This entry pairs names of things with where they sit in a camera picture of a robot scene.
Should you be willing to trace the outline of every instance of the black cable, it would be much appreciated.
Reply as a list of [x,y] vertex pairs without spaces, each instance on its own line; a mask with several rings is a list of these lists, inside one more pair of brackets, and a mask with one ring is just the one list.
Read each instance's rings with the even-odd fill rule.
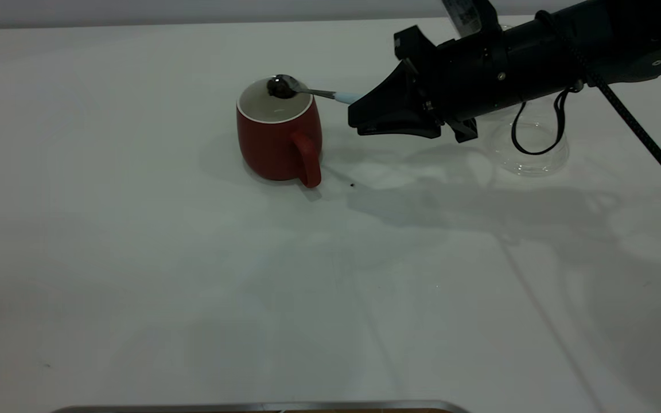
[[634,131],[634,134],[637,135],[637,138],[639,138],[646,149],[650,151],[650,154],[654,157],[654,159],[656,159],[656,161],[661,165],[661,149],[659,148],[658,144],[656,144],[651,138],[650,134],[648,134],[647,131],[644,130],[641,125],[639,125],[639,122],[637,122],[632,113],[629,112],[627,107],[625,107],[621,100],[619,100],[619,97],[614,94],[604,78],[590,67],[588,60],[580,52],[577,46],[559,29],[558,24],[555,23],[553,16],[547,11],[540,10],[537,12],[537,15],[535,15],[535,18],[542,21],[543,24],[548,26],[549,29],[554,32],[559,41],[565,45],[572,58],[576,60],[580,68],[585,72],[588,80],[595,84],[598,89],[600,89],[604,96],[606,96],[606,100],[611,103],[611,106],[613,106],[616,112],[619,113],[624,122],[626,122],[629,128]]
[[571,92],[577,93],[580,91],[575,87],[569,87],[564,91],[562,91],[561,94],[559,94],[558,97],[556,98],[554,107],[555,107],[555,114],[556,116],[558,116],[558,137],[555,139],[555,143],[553,143],[552,146],[540,152],[527,151],[527,149],[524,149],[522,145],[519,144],[519,141],[517,141],[516,126],[517,123],[519,123],[519,116],[522,115],[522,112],[524,112],[524,108],[527,107],[527,102],[522,102],[522,107],[519,109],[519,113],[516,114],[516,118],[514,118],[514,123],[512,123],[512,143],[514,144],[514,147],[517,148],[518,151],[522,152],[522,154],[527,154],[527,155],[544,155],[547,152],[554,149],[554,147],[558,146],[559,142],[562,139],[562,134],[565,133],[565,100],[567,99],[567,95]]

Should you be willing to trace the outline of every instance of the white wall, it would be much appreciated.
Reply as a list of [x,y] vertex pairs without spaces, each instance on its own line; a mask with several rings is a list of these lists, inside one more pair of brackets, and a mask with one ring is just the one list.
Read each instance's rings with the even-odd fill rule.
[[[533,14],[579,0],[492,0],[499,14]],[[0,27],[331,20],[444,15],[439,0],[0,0]]]

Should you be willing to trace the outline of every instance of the mug handle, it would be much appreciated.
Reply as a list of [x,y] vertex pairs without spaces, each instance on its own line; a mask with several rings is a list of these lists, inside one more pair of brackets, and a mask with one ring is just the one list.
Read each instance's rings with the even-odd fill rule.
[[313,141],[303,133],[292,133],[290,136],[292,143],[300,151],[302,157],[302,170],[300,171],[300,180],[307,188],[315,188],[320,185],[320,160],[318,160],[318,151],[315,149]]

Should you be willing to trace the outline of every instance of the metal edge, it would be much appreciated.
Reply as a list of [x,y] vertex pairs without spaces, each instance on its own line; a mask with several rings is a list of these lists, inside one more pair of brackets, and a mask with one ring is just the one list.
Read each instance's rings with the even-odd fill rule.
[[437,408],[450,413],[469,413],[461,406],[442,400],[406,400],[405,402],[300,402],[242,403],[163,406],[70,406],[52,413],[205,413],[210,411],[282,411],[282,410],[362,410],[363,408]]

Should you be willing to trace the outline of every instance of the light blue spoon handle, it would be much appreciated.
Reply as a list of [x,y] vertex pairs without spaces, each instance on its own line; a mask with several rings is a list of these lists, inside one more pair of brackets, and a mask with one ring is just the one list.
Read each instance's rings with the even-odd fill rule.
[[333,98],[336,99],[336,101],[344,104],[352,104],[353,102],[356,102],[357,100],[361,99],[362,96],[364,95],[359,95],[356,93],[336,92],[336,96],[334,96]]

